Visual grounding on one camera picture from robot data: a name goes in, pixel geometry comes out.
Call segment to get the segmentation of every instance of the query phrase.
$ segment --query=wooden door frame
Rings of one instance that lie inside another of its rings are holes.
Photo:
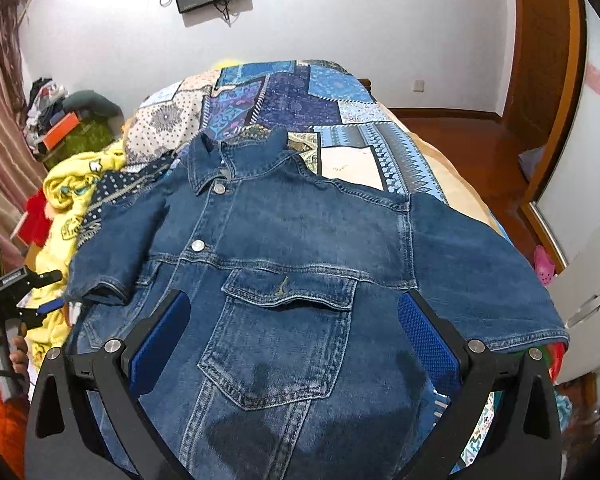
[[[554,124],[544,147],[544,152],[542,152],[542,158],[536,165],[534,174],[526,188],[520,205],[521,213],[529,222],[542,246],[554,262],[556,272],[563,271],[568,263],[560,245],[558,245],[551,230],[538,211],[536,201],[542,195],[542,192],[560,159],[564,143],[571,130],[571,124],[573,123],[573,117],[578,106],[584,79],[584,67],[587,57],[587,23],[584,0],[568,0],[568,2],[569,51],[564,85],[562,86],[562,93],[560,95],[560,103],[558,104],[558,111],[555,115]],[[507,115],[510,113],[512,89],[517,83],[520,75],[519,66],[523,19],[520,15],[520,10],[522,10],[522,0],[516,0],[516,36],[513,51],[513,63],[509,81],[509,91],[505,101],[504,113],[502,114],[503,123],[505,124]]]

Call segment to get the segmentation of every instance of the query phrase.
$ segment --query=patchwork bedspread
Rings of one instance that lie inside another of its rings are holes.
[[[449,161],[376,102],[340,65],[249,63],[187,77],[147,98],[128,121],[127,167],[137,173],[199,132],[236,142],[281,124],[307,166],[389,192],[426,192],[504,235]]]

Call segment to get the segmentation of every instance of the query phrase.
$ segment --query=pink shoe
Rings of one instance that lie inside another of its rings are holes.
[[[536,274],[540,282],[544,286],[549,285],[555,276],[555,265],[542,245],[538,245],[534,249],[534,267],[536,268]]]

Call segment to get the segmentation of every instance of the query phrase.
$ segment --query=curtain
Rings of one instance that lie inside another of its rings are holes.
[[[22,136],[26,100],[18,42],[18,1],[0,0],[0,247],[7,264],[21,264],[24,246],[9,235],[46,170]]]

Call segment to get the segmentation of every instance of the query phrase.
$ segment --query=wooden floor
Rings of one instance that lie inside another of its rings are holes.
[[[518,167],[517,139],[488,120],[405,118],[402,122],[445,154],[474,186],[513,244],[533,262],[539,241],[518,211],[526,180]]]

